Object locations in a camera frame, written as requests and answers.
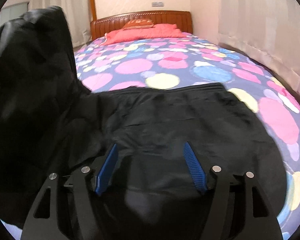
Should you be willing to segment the orange embroidered cushion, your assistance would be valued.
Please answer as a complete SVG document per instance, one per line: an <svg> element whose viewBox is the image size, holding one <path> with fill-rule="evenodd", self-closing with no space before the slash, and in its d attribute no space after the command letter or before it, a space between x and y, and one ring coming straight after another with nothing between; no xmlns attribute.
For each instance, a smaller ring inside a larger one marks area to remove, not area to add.
<svg viewBox="0 0 300 240"><path fill-rule="evenodd" d="M138 18L127 22L122 29L131 30L131 29L147 29L152 28L154 23L149 18Z"/></svg>

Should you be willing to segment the red pillow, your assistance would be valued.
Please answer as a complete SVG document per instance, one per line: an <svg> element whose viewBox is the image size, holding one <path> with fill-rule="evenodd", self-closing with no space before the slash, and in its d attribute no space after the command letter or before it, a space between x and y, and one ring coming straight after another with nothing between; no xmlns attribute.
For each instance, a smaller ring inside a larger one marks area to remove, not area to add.
<svg viewBox="0 0 300 240"><path fill-rule="evenodd" d="M176 24L155 24L145 29L120 29L107 33L102 45L129 42L153 38L183 38L186 37Z"/></svg>

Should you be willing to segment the black puffer jacket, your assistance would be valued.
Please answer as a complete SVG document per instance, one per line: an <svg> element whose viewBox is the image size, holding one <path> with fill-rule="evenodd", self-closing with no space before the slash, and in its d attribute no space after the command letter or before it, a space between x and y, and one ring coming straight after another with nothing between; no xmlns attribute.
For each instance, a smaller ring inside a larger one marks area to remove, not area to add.
<svg viewBox="0 0 300 240"><path fill-rule="evenodd" d="M196 190L188 142L207 190ZM108 187L97 160L117 144ZM281 154L218 84L94 94L59 7L0 27L0 239L281 239Z"/></svg>

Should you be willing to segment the grey wall switch plate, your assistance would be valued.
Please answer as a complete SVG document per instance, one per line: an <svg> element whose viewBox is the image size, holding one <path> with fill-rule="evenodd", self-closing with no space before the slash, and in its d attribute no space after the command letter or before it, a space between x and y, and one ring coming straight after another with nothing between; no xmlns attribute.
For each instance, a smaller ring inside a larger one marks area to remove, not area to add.
<svg viewBox="0 0 300 240"><path fill-rule="evenodd" d="M152 7L164 7L163 2L152 2Z"/></svg>

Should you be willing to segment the cream curtain right side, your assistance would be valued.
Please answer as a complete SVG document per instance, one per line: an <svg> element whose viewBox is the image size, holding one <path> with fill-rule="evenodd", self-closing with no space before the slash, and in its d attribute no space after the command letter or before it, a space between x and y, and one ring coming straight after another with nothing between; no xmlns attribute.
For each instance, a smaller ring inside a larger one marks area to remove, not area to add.
<svg viewBox="0 0 300 240"><path fill-rule="evenodd" d="M300 95L300 5L296 0L221 0L219 41L277 73Z"/></svg>

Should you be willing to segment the frosted glass sliding door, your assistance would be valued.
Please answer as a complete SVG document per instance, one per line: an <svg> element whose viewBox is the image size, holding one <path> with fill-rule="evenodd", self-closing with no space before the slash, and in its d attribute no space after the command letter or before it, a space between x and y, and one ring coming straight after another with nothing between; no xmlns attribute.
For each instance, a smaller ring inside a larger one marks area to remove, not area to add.
<svg viewBox="0 0 300 240"><path fill-rule="evenodd" d="M0 11L0 26L26 13L28 11L28 5L28 2L24 2L2 8Z"/></svg>

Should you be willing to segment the cream curtain left side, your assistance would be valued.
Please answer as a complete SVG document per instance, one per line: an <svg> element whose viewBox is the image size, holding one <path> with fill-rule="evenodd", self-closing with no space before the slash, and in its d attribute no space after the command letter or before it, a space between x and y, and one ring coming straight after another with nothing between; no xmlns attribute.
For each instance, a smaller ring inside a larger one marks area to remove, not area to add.
<svg viewBox="0 0 300 240"><path fill-rule="evenodd" d="M30 0L29 9L61 7L68 22L74 48L91 40L89 0Z"/></svg>

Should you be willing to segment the colourful polka dot bedspread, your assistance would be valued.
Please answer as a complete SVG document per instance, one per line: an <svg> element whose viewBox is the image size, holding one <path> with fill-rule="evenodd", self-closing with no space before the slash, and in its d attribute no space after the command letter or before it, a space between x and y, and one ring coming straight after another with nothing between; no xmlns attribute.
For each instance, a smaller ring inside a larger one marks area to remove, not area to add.
<svg viewBox="0 0 300 240"><path fill-rule="evenodd" d="M74 54L77 78L94 94L218 83L243 102L275 142L286 171L285 202L277 215L281 239L300 239L300 106L274 77L249 58L195 36L102 43ZM22 238L21 227L5 228L11 239Z"/></svg>

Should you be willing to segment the cream curtain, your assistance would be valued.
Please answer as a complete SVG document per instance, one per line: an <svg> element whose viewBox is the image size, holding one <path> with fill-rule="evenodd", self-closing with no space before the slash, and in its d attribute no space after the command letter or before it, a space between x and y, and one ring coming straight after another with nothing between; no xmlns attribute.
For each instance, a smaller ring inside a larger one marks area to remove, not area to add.
<svg viewBox="0 0 300 240"><path fill-rule="evenodd" d="M91 40L89 0L30 0L29 9L61 7L68 22L74 48Z"/></svg>
<svg viewBox="0 0 300 240"><path fill-rule="evenodd" d="M221 0L219 41L277 73L300 95L300 5L296 0Z"/></svg>

